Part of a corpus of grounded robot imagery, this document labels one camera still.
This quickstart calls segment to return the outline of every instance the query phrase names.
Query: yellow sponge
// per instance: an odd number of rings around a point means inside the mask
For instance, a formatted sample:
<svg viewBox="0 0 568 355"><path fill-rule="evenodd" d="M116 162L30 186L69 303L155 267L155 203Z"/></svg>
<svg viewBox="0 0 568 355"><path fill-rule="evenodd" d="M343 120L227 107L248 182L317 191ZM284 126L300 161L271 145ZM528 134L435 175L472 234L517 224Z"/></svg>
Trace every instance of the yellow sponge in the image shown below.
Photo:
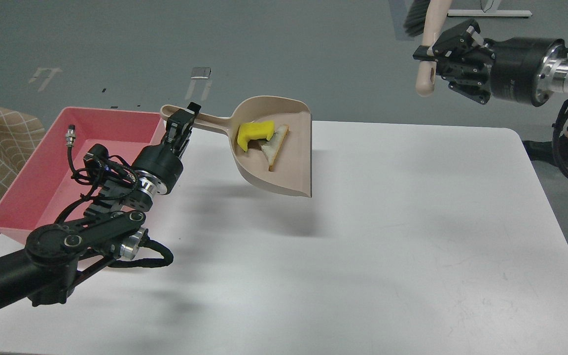
<svg viewBox="0 0 568 355"><path fill-rule="evenodd" d="M243 123L238 129L238 139L236 141L244 151L247 151L250 140L270 140L274 132L275 122L273 121Z"/></svg>

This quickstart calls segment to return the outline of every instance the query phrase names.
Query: black wire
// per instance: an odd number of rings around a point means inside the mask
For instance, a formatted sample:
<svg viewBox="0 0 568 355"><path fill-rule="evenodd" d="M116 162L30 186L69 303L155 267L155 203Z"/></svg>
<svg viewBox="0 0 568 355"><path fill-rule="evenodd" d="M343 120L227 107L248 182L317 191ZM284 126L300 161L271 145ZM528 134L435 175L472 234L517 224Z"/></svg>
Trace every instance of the black wire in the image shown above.
<svg viewBox="0 0 568 355"><path fill-rule="evenodd" d="M75 180L78 184L85 185L85 186L91 185L91 188L89 189L89 191L85 195L80 194L80 199L72 202L67 207L65 207L65 209L63 209L63 211L61 211L61 213L56 217L56 221L54 223L65 222L67 217L70 216L70 214L77 207L79 207L80 205L82 205L85 202L120 200L120 199L128 196L133 191L135 191L135 189L137 188L138 174L136 173L135 170L133 170L129 166L129 164L126 162L126 160L124 160L122 157L120 157L119 155L112 155L112 156L109 157L109 159L113 158L113 157L119 159L120 162L122 162L122 164L119 164L117 162L112 162L111 160L96 160L96 162L100 165L100 167L97 168L97 169L92 169L92 168L76 169L74 167L73 158L72 158L72 148L70 146L68 146L68 148L67 148L67 161L68 161L68 164L70 166L70 170L72 172L71 178L73 180ZM104 180L104 175L105 175L107 169L115 171L117 173L117 175L122 178L122 180L124 180L124 177L128 177L131 180L129 182L130 185L131 185L131 189L128 191L128 193L124 193L120 196L114 196L114 197L92 196L93 193L95 193L95 191L100 187L101 182ZM117 169L122 169L124 171L127 171L128 173L130 173L130 175L129 174L121 174ZM95 179L93 179L93 181L90 178L92 172L96 172Z"/></svg>
<svg viewBox="0 0 568 355"><path fill-rule="evenodd" d="M140 242L140 246L142 248L148 248L159 252L162 258L143 258L133 261L122 261L117 260L111 263L108 267L112 268L131 268L131 267L147 267L147 268L156 268L156 267L166 267L171 265L172 261L174 261L174 255L172 254L171 250L168 249L165 245L158 241L151 240L148 236L142 238Z"/></svg>
<svg viewBox="0 0 568 355"><path fill-rule="evenodd" d="M562 175L568 178L568 169L564 166L562 161L562 156L560 153L560 134L564 128L564 124L568 119L568 99L562 104L560 112L558 112L558 117L554 123L554 134L552 136L552 154L554 155L554 161L558 169L560 169Z"/></svg>
<svg viewBox="0 0 568 355"><path fill-rule="evenodd" d="M494 1L492 2L492 4L490 4L490 7L488 7L488 9L483 9L483 0L479 0L479 7L481 7L483 12L489 11L490 9L492 9L492 6L494 5Z"/></svg>

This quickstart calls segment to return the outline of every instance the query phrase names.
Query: broom handle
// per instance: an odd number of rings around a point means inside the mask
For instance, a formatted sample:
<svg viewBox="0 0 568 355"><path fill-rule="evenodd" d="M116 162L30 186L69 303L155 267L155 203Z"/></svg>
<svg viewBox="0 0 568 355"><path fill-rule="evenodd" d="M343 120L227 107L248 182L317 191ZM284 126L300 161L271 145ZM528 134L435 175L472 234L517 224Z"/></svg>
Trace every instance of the broom handle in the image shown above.
<svg viewBox="0 0 568 355"><path fill-rule="evenodd" d="M453 0L431 0L426 10L422 45L431 47L437 40L448 9ZM415 91L422 97L433 94L435 89L435 62L421 61L418 68L418 76L415 80Z"/></svg>

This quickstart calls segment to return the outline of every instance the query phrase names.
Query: black shoe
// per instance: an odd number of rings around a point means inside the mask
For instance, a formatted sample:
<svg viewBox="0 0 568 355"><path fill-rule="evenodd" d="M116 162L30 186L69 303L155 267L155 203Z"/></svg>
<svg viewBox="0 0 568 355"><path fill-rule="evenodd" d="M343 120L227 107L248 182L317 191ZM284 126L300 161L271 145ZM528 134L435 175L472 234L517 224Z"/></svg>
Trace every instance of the black shoe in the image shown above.
<svg viewBox="0 0 568 355"><path fill-rule="evenodd" d="M561 156L564 166L568 167L568 139L561 137L559 140L561 146ZM530 160L541 160L548 162L552 166L556 166L554 155L552 153L552 142L534 142L531 140L523 141L523 146Z"/></svg>

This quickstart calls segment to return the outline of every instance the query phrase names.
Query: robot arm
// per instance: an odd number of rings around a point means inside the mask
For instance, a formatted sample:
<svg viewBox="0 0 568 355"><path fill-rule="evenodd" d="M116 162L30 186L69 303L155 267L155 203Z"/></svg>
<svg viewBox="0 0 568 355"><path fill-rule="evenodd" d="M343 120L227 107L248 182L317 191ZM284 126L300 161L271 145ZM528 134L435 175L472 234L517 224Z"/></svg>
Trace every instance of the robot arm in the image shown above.
<svg viewBox="0 0 568 355"><path fill-rule="evenodd" d="M496 42L480 35L475 20L448 29L413 59L433 61L449 88L485 105L491 96L541 106L568 94L568 48L562 39L515 37Z"/></svg>
<svg viewBox="0 0 568 355"><path fill-rule="evenodd" d="M92 185L87 195L61 213L54 224L32 231L24 249L0 257L0 309L29 298L33 306L65 304L74 288L104 267L164 267L172 263L169 249L148 237L142 225L144 212L150 210L156 193L170 193L183 171L180 158L187 147L201 106L190 103L188 109L173 114L166 134L158 145L146 146L132 166L109 160L101 144L85 155L87 173L74 171L73 177ZM74 127L66 135L71 148ZM71 161L71 149L68 154ZM97 196L91 196L102 187ZM91 201L84 218L65 221L82 202ZM120 211L131 207L128 212ZM140 248L153 249L160 259L132 261ZM78 262L92 256L102 258L79 271Z"/></svg>

